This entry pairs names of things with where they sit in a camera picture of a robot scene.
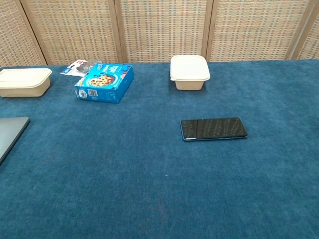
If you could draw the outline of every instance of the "white lid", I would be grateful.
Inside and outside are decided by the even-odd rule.
[[[33,88],[42,84],[51,73],[48,68],[4,69],[0,71],[0,89]]]
[[[207,62],[199,55],[178,55],[170,60],[172,81],[207,81],[210,78]]]

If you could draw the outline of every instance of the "beige container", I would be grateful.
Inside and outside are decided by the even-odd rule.
[[[48,68],[5,69],[0,71],[1,97],[38,97],[50,86]]]
[[[198,91],[210,79],[207,62],[198,55],[177,55],[170,61],[170,79],[179,90]]]

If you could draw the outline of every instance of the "smartphone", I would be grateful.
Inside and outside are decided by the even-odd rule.
[[[246,138],[248,136],[238,117],[182,120],[180,127],[185,141]]]

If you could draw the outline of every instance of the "blue box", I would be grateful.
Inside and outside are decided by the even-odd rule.
[[[119,103],[133,80],[130,64],[98,63],[75,84],[80,100]]]

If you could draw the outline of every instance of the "laptop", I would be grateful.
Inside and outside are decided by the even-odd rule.
[[[0,118],[0,164],[4,161],[29,122],[28,117]]]

